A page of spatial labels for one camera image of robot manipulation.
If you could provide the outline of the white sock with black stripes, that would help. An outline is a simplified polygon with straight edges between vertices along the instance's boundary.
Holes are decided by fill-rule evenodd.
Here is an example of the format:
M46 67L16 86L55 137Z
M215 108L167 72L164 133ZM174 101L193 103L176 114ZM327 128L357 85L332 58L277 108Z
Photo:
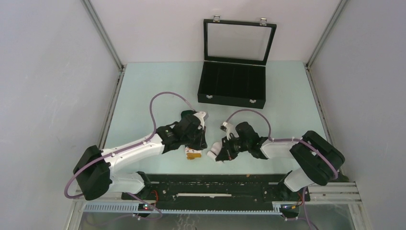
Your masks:
M219 155L222 148L221 142L215 142L210 150L207 152L207 156L212 160L216 161L217 156Z

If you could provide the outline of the black display case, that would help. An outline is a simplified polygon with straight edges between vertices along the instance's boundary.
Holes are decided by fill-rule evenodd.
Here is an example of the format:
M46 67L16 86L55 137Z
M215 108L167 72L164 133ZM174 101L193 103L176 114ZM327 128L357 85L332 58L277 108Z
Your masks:
M266 64L277 25L203 20L204 62L198 102L262 109L266 102Z

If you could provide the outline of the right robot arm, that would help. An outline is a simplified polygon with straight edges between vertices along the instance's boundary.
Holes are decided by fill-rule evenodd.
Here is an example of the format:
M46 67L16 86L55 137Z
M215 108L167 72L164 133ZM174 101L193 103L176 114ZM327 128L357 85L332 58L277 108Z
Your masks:
M256 159L294 159L299 168L288 172L278 183L279 196L293 199L299 190L317 184L327 185L338 178L345 162L344 155L316 132L309 130L301 138L274 139L261 137L248 122L242 122L231 132L224 122L226 136L212 145L207 155L215 161L232 161L239 153L248 152Z

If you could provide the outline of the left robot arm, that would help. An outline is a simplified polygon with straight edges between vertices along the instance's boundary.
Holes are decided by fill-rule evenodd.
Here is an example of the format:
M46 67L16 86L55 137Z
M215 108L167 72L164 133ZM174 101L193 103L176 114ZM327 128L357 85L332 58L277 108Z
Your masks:
M181 146L193 150L207 148L207 117L206 112L189 110L179 122L160 126L155 133L140 140L111 149L88 147L73 169L82 195L88 201L112 192L132 193L139 199L147 199L151 195L147 176L141 171L132 171L130 166Z

